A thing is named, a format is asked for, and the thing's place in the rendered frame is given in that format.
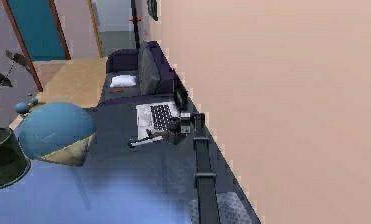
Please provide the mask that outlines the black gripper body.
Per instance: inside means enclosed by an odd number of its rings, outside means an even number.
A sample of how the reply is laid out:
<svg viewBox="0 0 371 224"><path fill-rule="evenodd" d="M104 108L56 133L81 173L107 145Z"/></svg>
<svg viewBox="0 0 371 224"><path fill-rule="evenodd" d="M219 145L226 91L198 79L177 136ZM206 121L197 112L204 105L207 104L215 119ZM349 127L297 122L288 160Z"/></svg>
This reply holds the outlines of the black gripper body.
<svg viewBox="0 0 371 224"><path fill-rule="evenodd" d="M181 132L181 119L172 117L167 126L168 141L174 145L179 144L186 138L186 135Z"/></svg>

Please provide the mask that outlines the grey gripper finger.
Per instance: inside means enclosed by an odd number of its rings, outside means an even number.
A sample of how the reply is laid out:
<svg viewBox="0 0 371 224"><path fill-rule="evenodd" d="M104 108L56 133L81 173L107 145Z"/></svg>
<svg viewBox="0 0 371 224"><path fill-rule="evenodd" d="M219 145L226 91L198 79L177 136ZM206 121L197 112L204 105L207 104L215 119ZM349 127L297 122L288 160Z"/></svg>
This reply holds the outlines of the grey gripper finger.
<svg viewBox="0 0 371 224"><path fill-rule="evenodd" d="M151 136L151 137L146 137L146 138L138 139L138 140L129 140L128 141L128 146L130 148L135 148L135 147L140 146L140 145L149 144L149 143L153 143L153 142L156 142L156 141L162 141L162 140L164 140L164 137L161 136L161 135Z"/></svg>
<svg viewBox="0 0 371 224"><path fill-rule="evenodd" d="M146 129L146 133L147 133L148 137L151 137L151 136L167 136L168 135L167 130Z"/></svg>

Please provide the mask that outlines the blue grey table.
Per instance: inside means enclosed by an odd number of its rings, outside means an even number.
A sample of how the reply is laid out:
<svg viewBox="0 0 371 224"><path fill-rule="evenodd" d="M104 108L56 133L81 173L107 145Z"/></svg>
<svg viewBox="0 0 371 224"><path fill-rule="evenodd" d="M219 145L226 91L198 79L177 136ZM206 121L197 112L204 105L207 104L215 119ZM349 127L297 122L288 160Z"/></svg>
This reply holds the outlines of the blue grey table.
<svg viewBox="0 0 371 224"><path fill-rule="evenodd" d="M83 108L96 135L81 167L32 160L0 190L0 224L199 224L193 137L177 145L138 138L139 103ZM221 224L261 224L216 144L210 144Z"/></svg>

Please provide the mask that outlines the grey cushion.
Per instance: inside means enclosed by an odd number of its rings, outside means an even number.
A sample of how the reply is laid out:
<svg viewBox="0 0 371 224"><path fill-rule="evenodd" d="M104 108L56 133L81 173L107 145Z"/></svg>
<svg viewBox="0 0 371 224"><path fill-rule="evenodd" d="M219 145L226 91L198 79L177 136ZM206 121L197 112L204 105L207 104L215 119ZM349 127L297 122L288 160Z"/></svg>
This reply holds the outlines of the grey cushion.
<svg viewBox="0 0 371 224"><path fill-rule="evenodd" d="M153 95L160 81L160 73L150 46L143 41L138 53L138 79L142 95Z"/></svg>

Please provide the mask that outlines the dark purple sofa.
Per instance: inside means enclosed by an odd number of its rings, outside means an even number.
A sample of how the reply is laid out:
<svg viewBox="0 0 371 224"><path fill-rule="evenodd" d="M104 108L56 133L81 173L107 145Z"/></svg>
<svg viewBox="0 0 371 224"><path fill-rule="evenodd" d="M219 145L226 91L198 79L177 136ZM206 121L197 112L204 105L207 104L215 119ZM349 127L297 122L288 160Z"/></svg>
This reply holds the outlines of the dark purple sofa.
<svg viewBox="0 0 371 224"><path fill-rule="evenodd" d="M113 52L106 62L106 77L102 88L99 105L111 105L116 103L137 102L145 99L168 98L178 82L178 77L169 65L162 49L157 41L147 42L154 55L155 63L160 73L160 81L153 95L142 95L138 79L138 53L139 49L122 49ZM136 77L137 84L132 87L122 87L122 93L110 93L115 88L110 87L111 79L119 75L131 75Z"/></svg>

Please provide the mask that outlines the large blue and beige ball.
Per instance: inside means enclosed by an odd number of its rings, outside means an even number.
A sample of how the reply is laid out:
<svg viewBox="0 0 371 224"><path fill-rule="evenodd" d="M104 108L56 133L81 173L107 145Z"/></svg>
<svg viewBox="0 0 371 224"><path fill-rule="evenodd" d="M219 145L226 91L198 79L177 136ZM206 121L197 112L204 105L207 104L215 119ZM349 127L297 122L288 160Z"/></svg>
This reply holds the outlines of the large blue and beige ball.
<svg viewBox="0 0 371 224"><path fill-rule="evenodd" d="M29 159L81 167L95 135L95 122L83 108L50 102L24 118L18 138Z"/></svg>

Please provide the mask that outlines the dark green plant pot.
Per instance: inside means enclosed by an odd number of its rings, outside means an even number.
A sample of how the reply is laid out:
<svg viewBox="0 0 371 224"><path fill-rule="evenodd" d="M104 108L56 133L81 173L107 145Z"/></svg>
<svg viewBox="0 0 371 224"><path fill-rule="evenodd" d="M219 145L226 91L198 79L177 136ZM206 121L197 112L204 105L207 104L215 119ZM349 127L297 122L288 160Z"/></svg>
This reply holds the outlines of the dark green plant pot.
<svg viewBox="0 0 371 224"><path fill-rule="evenodd" d="M30 168L13 130L0 128L0 189L20 181Z"/></svg>

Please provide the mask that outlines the dark leafy house plant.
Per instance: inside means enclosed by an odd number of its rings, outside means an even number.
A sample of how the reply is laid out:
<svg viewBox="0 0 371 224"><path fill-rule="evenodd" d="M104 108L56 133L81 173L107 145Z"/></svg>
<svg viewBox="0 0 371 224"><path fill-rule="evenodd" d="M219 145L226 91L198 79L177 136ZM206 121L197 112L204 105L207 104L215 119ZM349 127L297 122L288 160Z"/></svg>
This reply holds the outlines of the dark leafy house plant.
<svg viewBox="0 0 371 224"><path fill-rule="evenodd" d="M11 65L11 67L10 67L10 69L9 69L9 71L6 75L0 73L0 89L3 86L12 87L12 82L9 79L9 75L11 74L11 71L12 71L15 64L21 65L22 67L24 67L28 71L29 74L33 74L33 71L31 70L31 68L28 64L28 60L26 59L26 57L23 54L13 53L9 50L6 50L5 55L12 61L12 65Z"/></svg>

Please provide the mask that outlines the teal room door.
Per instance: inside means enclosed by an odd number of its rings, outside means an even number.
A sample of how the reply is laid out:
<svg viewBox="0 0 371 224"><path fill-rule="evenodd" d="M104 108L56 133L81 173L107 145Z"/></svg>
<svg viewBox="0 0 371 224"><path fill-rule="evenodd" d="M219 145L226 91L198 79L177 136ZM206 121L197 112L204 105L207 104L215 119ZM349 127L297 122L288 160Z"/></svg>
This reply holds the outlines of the teal room door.
<svg viewBox="0 0 371 224"><path fill-rule="evenodd" d="M38 61L70 60L55 0L1 0L39 92L43 91L33 65Z"/></svg>

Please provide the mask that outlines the dark framed wall picture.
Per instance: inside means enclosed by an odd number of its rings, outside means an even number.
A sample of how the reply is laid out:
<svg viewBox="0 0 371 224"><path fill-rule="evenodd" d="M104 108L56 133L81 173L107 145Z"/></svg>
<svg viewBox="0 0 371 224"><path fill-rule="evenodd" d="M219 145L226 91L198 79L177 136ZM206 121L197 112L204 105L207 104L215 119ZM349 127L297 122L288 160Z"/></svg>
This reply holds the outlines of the dark framed wall picture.
<svg viewBox="0 0 371 224"><path fill-rule="evenodd" d="M157 0L147 0L148 14L154 20L158 20L158 3Z"/></svg>

